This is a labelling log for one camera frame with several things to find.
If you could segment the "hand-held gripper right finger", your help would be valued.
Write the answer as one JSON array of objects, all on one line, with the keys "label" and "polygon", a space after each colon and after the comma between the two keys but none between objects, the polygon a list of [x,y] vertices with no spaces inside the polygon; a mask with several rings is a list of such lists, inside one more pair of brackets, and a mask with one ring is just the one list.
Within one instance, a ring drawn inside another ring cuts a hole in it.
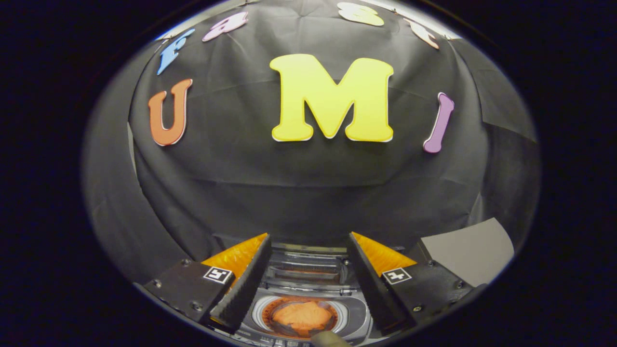
[{"label": "hand-held gripper right finger", "polygon": [[434,323],[475,295],[472,284],[438,261],[416,261],[359,233],[349,233],[347,251],[382,334]]}]

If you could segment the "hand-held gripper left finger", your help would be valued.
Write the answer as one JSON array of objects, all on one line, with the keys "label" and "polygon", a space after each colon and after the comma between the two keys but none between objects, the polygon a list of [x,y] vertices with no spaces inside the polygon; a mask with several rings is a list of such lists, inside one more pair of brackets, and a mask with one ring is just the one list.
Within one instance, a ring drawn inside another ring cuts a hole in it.
[{"label": "hand-held gripper left finger", "polygon": [[271,237],[263,233],[202,262],[183,259],[143,288],[189,320],[234,334],[253,303],[271,255]]}]

